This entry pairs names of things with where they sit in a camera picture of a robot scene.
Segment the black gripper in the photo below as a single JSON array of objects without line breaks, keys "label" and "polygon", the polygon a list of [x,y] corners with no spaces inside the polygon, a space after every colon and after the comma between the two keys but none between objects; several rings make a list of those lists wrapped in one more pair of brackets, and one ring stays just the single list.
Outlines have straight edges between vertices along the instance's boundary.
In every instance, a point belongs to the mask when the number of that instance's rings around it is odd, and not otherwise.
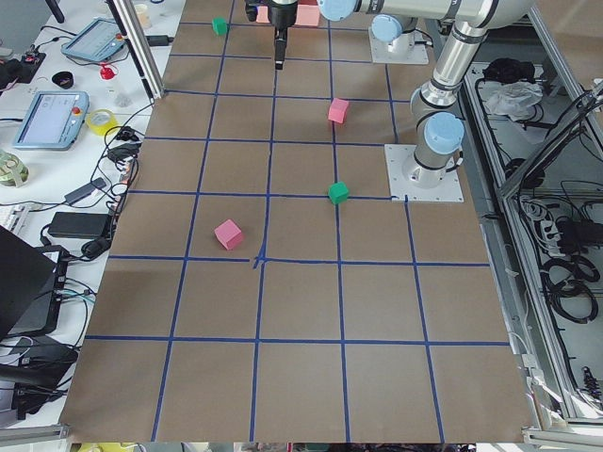
[{"label": "black gripper", "polygon": [[246,0],[245,13],[250,22],[256,22],[258,9],[265,6],[268,9],[269,23],[275,27],[274,37],[274,66],[277,71],[284,67],[286,54],[286,30],[297,20],[297,0]]}]

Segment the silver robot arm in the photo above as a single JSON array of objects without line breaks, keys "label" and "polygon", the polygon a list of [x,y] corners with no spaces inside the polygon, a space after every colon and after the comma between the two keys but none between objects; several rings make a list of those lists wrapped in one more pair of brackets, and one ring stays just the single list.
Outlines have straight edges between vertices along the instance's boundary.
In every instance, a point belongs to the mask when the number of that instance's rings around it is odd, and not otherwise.
[{"label": "silver robot arm", "polygon": [[527,14],[531,1],[359,1],[355,11],[446,20],[453,25],[432,77],[413,95],[417,145],[403,164],[405,177],[420,188],[438,186],[446,165],[463,139],[464,127],[444,112],[457,100],[464,75],[489,30],[512,24]]},{"label": "silver robot arm", "polygon": [[[288,28],[297,20],[298,1],[246,1],[245,12],[250,22],[257,19],[257,8],[266,6],[269,23],[274,28],[274,65],[284,67]],[[389,14],[423,18],[454,18],[460,1],[318,1],[320,14],[331,22],[339,22],[352,13]]]}]

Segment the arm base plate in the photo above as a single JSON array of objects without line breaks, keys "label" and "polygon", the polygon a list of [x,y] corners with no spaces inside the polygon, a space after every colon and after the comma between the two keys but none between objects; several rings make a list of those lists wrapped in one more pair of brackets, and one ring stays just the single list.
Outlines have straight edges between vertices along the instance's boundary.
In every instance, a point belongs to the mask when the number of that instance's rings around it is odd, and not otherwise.
[{"label": "arm base plate", "polygon": [[414,159],[415,145],[384,146],[390,198],[394,202],[463,202],[464,195],[454,158],[443,169],[430,171]]},{"label": "arm base plate", "polygon": [[427,65],[429,56],[425,36],[418,30],[402,34],[392,42],[378,40],[369,32],[370,51],[373,63]]}]

